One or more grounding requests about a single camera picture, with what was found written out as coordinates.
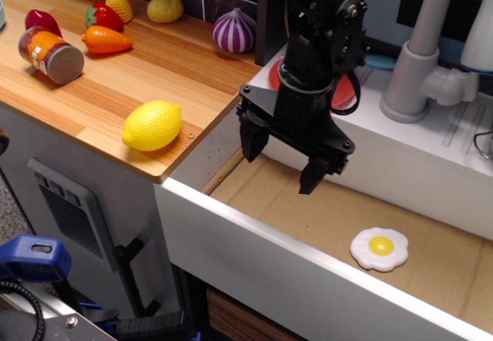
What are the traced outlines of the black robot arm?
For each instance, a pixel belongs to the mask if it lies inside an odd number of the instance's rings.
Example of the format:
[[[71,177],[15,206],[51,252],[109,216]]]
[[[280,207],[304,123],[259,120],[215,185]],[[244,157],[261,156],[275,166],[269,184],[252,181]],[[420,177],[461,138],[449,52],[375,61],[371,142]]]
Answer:
[[[365,63],[365,0],[284,0],[288,33],[278,66],[277,90],[254,85],[240,88],[240,140],[252,162],[271,136],[308,158],[300,190],[309,195],[327,175],[341,174],[354,143],[337,127],[333,115],[350,115],[358,105],[336,109],[339,81],[348,77],[355,99],[361,86],[354,73]]]

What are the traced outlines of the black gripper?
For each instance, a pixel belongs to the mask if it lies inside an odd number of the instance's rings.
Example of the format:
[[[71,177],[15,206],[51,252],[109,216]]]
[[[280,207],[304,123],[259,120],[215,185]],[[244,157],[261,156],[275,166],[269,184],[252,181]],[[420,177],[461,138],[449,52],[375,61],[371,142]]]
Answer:
[[[281,85],[274,91],[242,85],[237,115],[245,159],[253,162],[273,136],[309,158],[300,194],[311,194],[326,174],[341,174],[355,145],[332,119],[329,94],[329,86],[303,91]]]

